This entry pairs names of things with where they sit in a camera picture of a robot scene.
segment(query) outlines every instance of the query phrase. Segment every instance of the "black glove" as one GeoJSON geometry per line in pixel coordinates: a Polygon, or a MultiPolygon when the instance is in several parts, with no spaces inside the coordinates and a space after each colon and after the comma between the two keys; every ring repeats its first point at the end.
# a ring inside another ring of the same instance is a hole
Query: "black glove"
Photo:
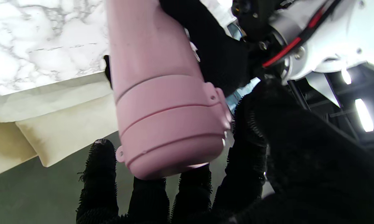
{"type": "Polygon", "coordinates": [[[189,31],[198,49],[205,82],[221,88],[225,96],[250,81],[248,49],[244,42],[226,35],[199,0],[160,0],[163,10],[189,31]]]}

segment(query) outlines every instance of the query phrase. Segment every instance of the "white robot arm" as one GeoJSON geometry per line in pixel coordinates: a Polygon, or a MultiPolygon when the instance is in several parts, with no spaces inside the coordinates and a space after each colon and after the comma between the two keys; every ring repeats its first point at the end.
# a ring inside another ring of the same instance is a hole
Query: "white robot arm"
{"type": "MultiPolygon", "coordinates": [[[[298,0],[270,18],[273,33],[288,47],[313,15],[337,0],[298,0]]],[[[312,71],[336,72],[374,58],[374,0],[342,0],[312,36],[285,58],[283,83],[312,71]]]]}

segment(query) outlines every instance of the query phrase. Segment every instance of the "red cable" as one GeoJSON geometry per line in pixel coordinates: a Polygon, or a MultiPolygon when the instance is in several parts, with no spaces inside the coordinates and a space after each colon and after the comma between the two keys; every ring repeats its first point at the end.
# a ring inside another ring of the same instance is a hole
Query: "red cable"
{"type": "MultiPolygon", "coordinates": [[[[312,20],[308,24],[308,28],[313,28],[315,25],[320,21],[322,15],[324,13],[324,7],[318,11],[318,13],[312,18],[312,20]]],[[[275,55],[273,58],[262,64],[262,66],[268,67],[272,65],[273,63],[277,62],[280,60],[282,57],[284,57],[288,52],[295,47],[302,39],[300,37],[297,37],[295,40],[293,40],[288,46],[286,46],[281,52],[279,52],[277,55],[275,55]]]]}
{"type": "Polygon", "coordinates": [[[281,52],[279,52],[276,56],[274,56],[272,59],[265,62],[262,66],[268,67],[272,65],[274,62],[280,60],[284,55],[286,55],[293,47],[295,47],[302,39],[300,37],[297,37],[295,40],[293,40],[288,46],[286,46],[281,52]]]}
{"type": "Polygon", "coordinates": [[[318,13],[313,17],[313,19],[310,21],[310,23],[309,23],[309,25],[307,27],[313,28],[318,23],[318,21],[322,17],[322,14],[324,13],[323,9],[324,8],[322,8],[320,11],[318,11],[318,13]]]}

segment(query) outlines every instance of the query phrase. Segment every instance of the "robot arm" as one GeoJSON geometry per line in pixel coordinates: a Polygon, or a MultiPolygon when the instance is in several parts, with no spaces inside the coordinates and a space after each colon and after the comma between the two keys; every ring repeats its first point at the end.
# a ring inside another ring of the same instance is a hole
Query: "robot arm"
{"type": "MultiPolygon", "coordinates": [[[[257,26],[257,18],[251,16],[247,22],[246,15],[236,16],[245,20],[240,25],[247,35],[255,35],[249,27],[257,26]]],[[[282,65],[279,75],[284,84],[311,71],[341,71],[374,57],[374,0],[297,0],[286,9],[274,11],[268,24],[267,35],[253,42],[264,45],[261,50],[267,51],[257,52],[265,60],[256,66],[282,65]]]]}

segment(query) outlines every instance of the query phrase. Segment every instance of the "screw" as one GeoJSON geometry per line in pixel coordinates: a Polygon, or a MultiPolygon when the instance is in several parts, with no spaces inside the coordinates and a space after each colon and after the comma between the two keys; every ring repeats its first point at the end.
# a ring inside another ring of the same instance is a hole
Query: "screw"
{"type": "Polygon", "coordinates": [[[295,53],[295,59],[296,60],[301,60],[302,57],[304,56],[304,54],[305,54],[304,47],[299,47],[298,51],[295,53]]]}
{"type": "Polygon", "coordinates": [[[359,1],[360,9],[363,9],[365,7],[364,1],[359,1]]]}
{"type": "Polygon", "coordinates": [[[262,51],[265,51],[267,50],[267,44],[263,41],[259,42],[259,48],[262,50],[262,51]]]}

